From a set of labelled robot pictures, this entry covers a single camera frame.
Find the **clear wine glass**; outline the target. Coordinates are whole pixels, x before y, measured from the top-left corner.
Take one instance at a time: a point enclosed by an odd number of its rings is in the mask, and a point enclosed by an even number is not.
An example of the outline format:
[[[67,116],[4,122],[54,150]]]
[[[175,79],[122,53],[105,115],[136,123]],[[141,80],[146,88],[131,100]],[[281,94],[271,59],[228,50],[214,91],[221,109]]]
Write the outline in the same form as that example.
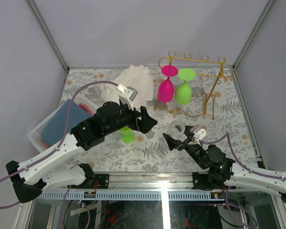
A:
[[[185,124],[176,120],[172,121],[166,129],[166,134],[176,140],[181,140],[184,137],[184,132]]]

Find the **magenta plastic wine glass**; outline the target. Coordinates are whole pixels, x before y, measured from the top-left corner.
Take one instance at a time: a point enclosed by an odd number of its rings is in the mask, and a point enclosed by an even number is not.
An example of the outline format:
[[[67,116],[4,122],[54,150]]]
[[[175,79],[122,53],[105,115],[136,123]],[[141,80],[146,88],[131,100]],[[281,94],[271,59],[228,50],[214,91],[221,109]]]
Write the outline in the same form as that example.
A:
[[[173,65],[166,65],[162,67],[161,71],[167,78],[159,85],[157,99],[163,103],[168,103],[174,97],[174,84],[171,82],[171,78],[178,74],[178,69]]]

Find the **gold wire wine glass rack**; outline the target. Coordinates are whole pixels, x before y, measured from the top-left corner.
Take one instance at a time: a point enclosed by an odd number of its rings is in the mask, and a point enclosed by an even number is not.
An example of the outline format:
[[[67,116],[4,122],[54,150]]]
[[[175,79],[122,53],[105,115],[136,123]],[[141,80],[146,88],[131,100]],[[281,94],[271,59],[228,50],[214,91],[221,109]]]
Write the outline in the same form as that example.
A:
[[[165,70],[165,69],[171,69],[174,68],[172,65],[173,60],[180,60],[180,61],[188,61],[188,62],[201,62],[201,63],[207,63],[207,64],[218,64],[219,65],[219,74],[214,75],[214,74],[203,74],[203,73],[196,73],[195,75],[199,75],[201,80],[209,81],[211,77],[215,78],[213,87],[211,88],[211,91],[209,93],[203,93],[200,95],[192,95],[193,98],[199,98],[201,96],[204,96],[204,109],[201,114],[197,115],[190,115],[186,111],[180,111],[177,113],[172,112],[169,110],[166,106],[167,102],[163,102],[163,106],[159,107],[158,102],[160,101],[157,99],[155,103],[155,110],[160,109],[160,110],[167,110],[169,113],[174,114],[174,115],[179,115],[179,114],[185,114],[188,117],[195,118],[199,116],[210,116],[213,120],[215,119],[215,99],[216,99],[216,94],[214,93],[214,89],[218,82],[226,82],[227,79],[233,78],[235,75],[235,69],[232,65],[226,63],[226,59],[224,57],[218,57],[216,62],[210,61],[209,56],[206,57],[206,59],[203,58],[204,55],[201,56],[199,60],[193,59],[192,55],[190,53],[185,53],[183,58],[176,57],[176,53],[174,52],[173,55],[170,53],[161,58],[158,61],[158,66],[160,69]]]

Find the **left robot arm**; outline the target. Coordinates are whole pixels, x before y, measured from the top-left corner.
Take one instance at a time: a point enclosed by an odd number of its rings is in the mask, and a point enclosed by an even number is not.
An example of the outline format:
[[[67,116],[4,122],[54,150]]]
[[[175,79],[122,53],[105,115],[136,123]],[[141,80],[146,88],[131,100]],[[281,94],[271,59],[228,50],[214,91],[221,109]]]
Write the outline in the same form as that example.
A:
[[[89,164],[81,163],[57,172],[52,169],[103,143],[107,135],[124,127],[146,134],[157,123],[144,106],[137,111],[126,104],[105,102],[93,117],[80,122],[44,152],[21,163],[10,161],[6,164],[18,201],[30,202],[43,191],[57,187],[94,187],[95,174]]]

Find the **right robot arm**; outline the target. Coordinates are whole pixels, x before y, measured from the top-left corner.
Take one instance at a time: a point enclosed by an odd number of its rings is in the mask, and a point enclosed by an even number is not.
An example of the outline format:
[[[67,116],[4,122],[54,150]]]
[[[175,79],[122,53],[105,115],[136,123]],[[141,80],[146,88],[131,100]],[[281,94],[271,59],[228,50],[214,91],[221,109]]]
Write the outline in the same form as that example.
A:
[[[277,196],[286,203],[286,172],[248,167],[236,156],[228,158],[216,142],[203,141],[206,130],[201,126],[172,122],[163,137],[169,150],[184,150],[201,169],[207,170],[195,188],[240,187]]]

